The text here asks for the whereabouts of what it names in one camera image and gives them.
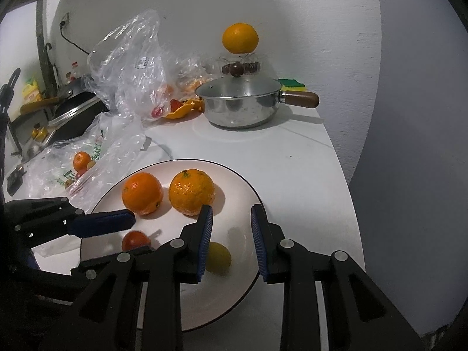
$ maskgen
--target orange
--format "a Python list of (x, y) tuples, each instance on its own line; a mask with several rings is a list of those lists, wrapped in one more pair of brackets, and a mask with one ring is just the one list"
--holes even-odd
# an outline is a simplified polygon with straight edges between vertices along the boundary
[(158, 209), (163, 195), (162, 186), (155, 176), (136, 173), (123, 185), (122, 202), (135, 214), (148, 215)]
[(183, 170), (169, 186), (172, 207), (187, 216), (196, 216), (204, 204), (214, 200), (214, 183), (210, 176), (197, 169)]
[(80, 171), (85, 169), (86, 166), (91, 162), (91, 156), (86, 152), (78, 152), (73, 158), (73, 169)]
[(233, 54), (253, 52), (258, 45), (258, 34), (249, 24), (234, 24), (223, 34), (223, 46)]

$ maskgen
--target electrical outlet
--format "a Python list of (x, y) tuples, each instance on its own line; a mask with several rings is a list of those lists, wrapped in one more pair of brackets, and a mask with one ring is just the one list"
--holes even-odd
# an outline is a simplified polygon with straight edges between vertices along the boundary
[(62, 21), (65, 22), (65, 24), (63, 25), (63, 27), (67, 26), (69, 21), (70, 21), (70, 15), (67, 13), (65, 14), (65, 16), (62, 17)]

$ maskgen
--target pan handle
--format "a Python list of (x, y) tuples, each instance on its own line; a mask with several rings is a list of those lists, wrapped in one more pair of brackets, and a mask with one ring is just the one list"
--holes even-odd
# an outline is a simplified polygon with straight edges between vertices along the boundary
[(292, 106), (315, 108), (319, 105), (319, 97), (316, 93), (307, 91), (280, 91), (279, 102)]

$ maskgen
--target plastic bag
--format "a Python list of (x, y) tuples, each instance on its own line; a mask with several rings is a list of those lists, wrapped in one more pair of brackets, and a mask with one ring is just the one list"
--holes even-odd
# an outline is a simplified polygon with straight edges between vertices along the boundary
[(88, 56), (85, 89), (111, 112), (155, 120), (170, 112), (174, 89), (168, 84), (158, 42), (159, 16), (146, 10), (111, 31)]
[[(100, 113), (82, 136), (54, 143), (27, 164), (28, 174), (35, 176), (26, 178), (29, 197), (68, 197), (74, 207), (91, 213), (107, 191), (128, 174), (145, 140), (139, 118)], [(73, 158), (81, 151), (97, 162), (65, 189), (67, 179), (76, 177)], [(79, 238), (66, 235), (35, 251), (46, 257), (79, 246)]]
[(195, 95), (197, 87), (216, 77), (207, 72), (208, 66), (211, 66), (208, 61), (203, 61), (195, 54), (168, 61), (169, 74), (174, 81), (175, 95), (178, 100), (197, 99)]

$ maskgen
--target kitchen counter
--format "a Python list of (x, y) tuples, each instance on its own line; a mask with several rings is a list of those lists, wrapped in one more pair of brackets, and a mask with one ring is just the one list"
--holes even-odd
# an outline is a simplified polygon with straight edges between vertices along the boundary
[[(269, 221), (279, 224), (287, 238), (317, 253), (344, 250), (364, 268), (351, 196), (323, 122), (315, 109), (280, 105), (270, 123), (250, 130), (218, 129), (202, 114), (155, 125), (146, 130), (151, 145), (140, 152), (131, 172), (168, 159), (225, 165), (249, 181)], [(25, 183), (14, 198), (26, 198), (24, 190)], [(11, 199), (6, 191), (5, 198)], [(37, 262), (44, 270), (69, 273), (79, 262), (79, 250), (47, 258), (37, 255)], [(320, 288), (318, 292), (323, 308)], [(260, 279), (228, 315), (184, 334), (184, 349), (277, 350), (282, 302), (282, 285), (266, 285)], [(324, 339), (323, 315), (321, 321)]]

